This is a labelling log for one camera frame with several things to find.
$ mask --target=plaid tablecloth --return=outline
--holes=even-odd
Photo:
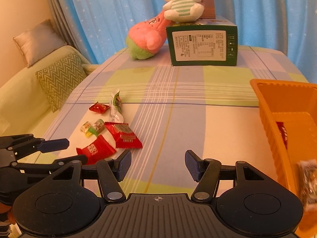
[[[132,150],[132,165],[121,186],[129,193],[189,193],[196,186],[184,163],[193,150],[201,158],[234,165],[245,160],[276,179],[273,159],[258,115],[258,100],[249,84],[253,78],[307,82],[281,52],[240,46],[237,67],[171,66],[164,46],[153,58],[131,60],[123,49],[105,61],[71,94],[44,138],[68,138],[67,150],[41,154],[38,163],[76,154],[89,145],[80,127],[103,116],[88,108],[108,103],[119,88],[123,116],[143,143]],[[103,136],[115,146],[109,132]],[[116,158],[122,149],[114,155]],[[98,192],[95,181],[85,182]],[[219,193],[232,182],[221,182]]]

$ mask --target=wrapped candy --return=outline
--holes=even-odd
[[[280,134],[282,135],[282,139],[283,139],[283,142],[284,142],[284,145],[287,149],[287,132],[286,132],[286,129],[284,127],[284,123],[283,122],[276,122],[277,124],[277,127],[280,131]]]
[[[89,121],[85,122],[83,126],[81,126],[80,131],[85,134],[86,137],[89,137],[92,133],[89,131],[91,124]]]
[[[317,210],[317,160],[300,161],[300,200],[305,211]]]
[[[94,105],[92,105],[91,107],[89,107],[89,110],[93,111],[95,113],[103,114],[108,110],[108,108],[110,108],[110,106],[97,102]]]
[[[88,131],[95,136],[98,136],[105,129],[105,122],[102,119],[97,120],[88,128]]]
[[[87,165],[94,165],[99,160],[112,156],[116,150],[105,140],[102,135],[89,146],[79,149],[76,148],[78,155],[85,155],[88,158]]]
[[[109,101],[110,121],[122,123],[123,122],[122,101],[119,97],[119,94],[120,94],[119,89],[111,93],[111,99]]]
[[[127,123],[105,122],[105,126],[115,139],[117,149],[141,149],[143,147]]]

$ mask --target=metal screw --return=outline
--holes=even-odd
[[[121,199],[123,197],[122,193],[120,192],[110,192],[108,193],[107,197],[110,199],[110,200],[118,200],[118,199]]]
[[[194,197],[198,200],[206,200],[209,198],[209,194],[207,192],[197,192]]]

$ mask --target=red snack package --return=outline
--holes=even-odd
[[[112,134],[117,149],[141,149],[142,143],[127,123],[105,122],[105,127]]]
[[[93,111],[95,113],[103,114],[108,110],[108,108],[110,108],[110,106],[97,102],[94,105],[92,105],[91,107],[89,107],[89,110]]]
[[[282,139],[284,141],[284,145],[285,145],[285,147],[287,149],[287,132],[286,132],[286,129],[284,127],[284,123],[277,121],[276,124],[278,126],[278,129],[280,130],[280,134],[282,135]]]
[[[102,135],[99,135],[89,146],[83,149],[76,148],[76,151],[78,155],[84,154],[88,158],[87,165],[94,165],[116,152]]]

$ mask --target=green and white striped shirt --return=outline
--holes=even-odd
[[[172,0],[172,10],[177,11],[180,17],[189,16],[195,3],[194,0]]]

